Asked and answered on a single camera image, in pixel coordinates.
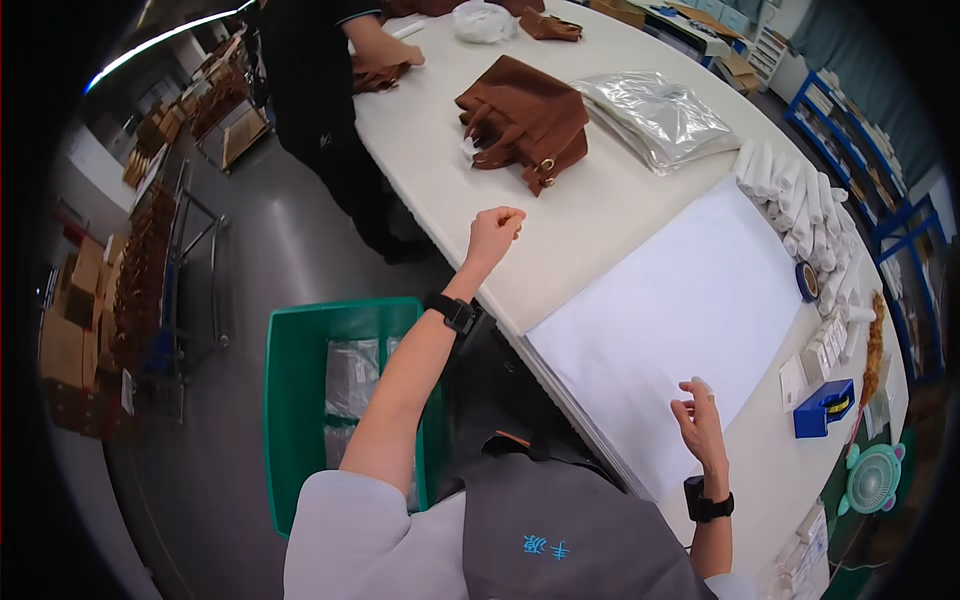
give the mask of person in black clothing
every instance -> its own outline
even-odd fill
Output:
[[[383,32],[379,0],[260,0],[257,17],[267,84],[284,150],[320,176],[363,241],[397,264],[426,257],[429,242],[404,242],[387,226],[396,195],[354,127],[347,40],[372,64],[423,64],[420,48]]]

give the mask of black pants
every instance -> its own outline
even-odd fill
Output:
[[[352,123],[333,130],[277,132],[277,137],[284,150],[320,177],[367,246],[382,256],[399,252],[402,242],[387,227],[395,196]]]

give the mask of shelving unit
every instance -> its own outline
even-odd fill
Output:
[[[786,44],[777,39],[772,29],[764,27],[747,57],[747,62],[756,69],[756,78],[764,89],[770,85],[784,54]]]
[[[884,281],[907,380],[915,384],[942,376],[936,299],[943,281],[937,256],[947,241],[929,196],[910,202],[859,110],[816,73],[807,76],[783,118],[810,139],[869,226],[868,247]],[[889,261],[896,261],[896,268]],[[893,273],[899,273],[899,288]]]

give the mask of fluorescent light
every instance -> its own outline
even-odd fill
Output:
[[[184,24],[182,24],[182,25],[180,25],[180,26],[178,26],[178,27],[175,27],[175,28],[171,29],[169,32],[166,32],[165,34],[160,34],[159,36],[154,37],[153,39],[148,39],[147,41],[143,42],[142,44],[140,44],[140,45],[137,46],[136,48],[133,48],[132,50],[129,50],[129,51],[123,53],[122,55],[120,55],[119,58],[117,58],[116,60],[114,60],[113,62],[111,62],[110,64],[108,64],[108,65],[104,68],[103,71],[101,71],[100,73],[97,73],[97,76],[94,77],[93,79],[91,79],[91,80],[90,80],[90,83],[86,85],[86,89],[84,90],[84,94],[86,94],[86,92],[90,91],[90,88],[91,88],[91,87],[93,87],[93,86],[96,85],[98,82],[100,82],[100,80],[102,80],[104,77],[106,77],[110,72],[112,72],[112,71],[113,71],[114,69],[116,69],[118,66],[120,66],[121,64],[123,64],[123,63],[126,62],[127,60],[132,59],[133,57],[135,57],[136,55],[140,54],[141,52],[143,52],[143,51],[146,50],[147,48],[150,48],[150,47],[152,47],[152,46],[156,46],[157,44],[159,44],[159,43],[160,43],[161,41],[163,41],[164,39],[168,39],[168,38],[170,38],[170,37],[175,36],[176,34],[183,33],[183,32],[185,32],[185,31],[188,30],[188,29],[197,27],[198,25],[203,25],[204,23],[209,23],[210,21],[215,21],[215,20],[217,20],[217,19],[224,18],[225,16],[231,16],[231,15],[233,15],[233,14],[237,14],[238,12],[244,10],[246,7],[248,7],[249,5],[251,5],[251,4],[254,3],[254,2],[256,2],[256,0],[247,0],[247,2],[245,2],[245,3],[243,4],[243,6],[241,6],[239,9],[235,9],[235,10],[233,10],[233,11],[219,12],[219,13],[217,13],[217,14],[212,14],[211,16],[205,16],[205,17],[202,18],[202,19],[197,19],[196,21],[191,21],[191,22],[189,22],[189,23],[184,23]]]

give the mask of shoe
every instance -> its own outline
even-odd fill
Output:
[[[422,262],[437,253],[432,242],[401,242],[393,252],[383,255],[388,265],[400,265],[407,262]]]

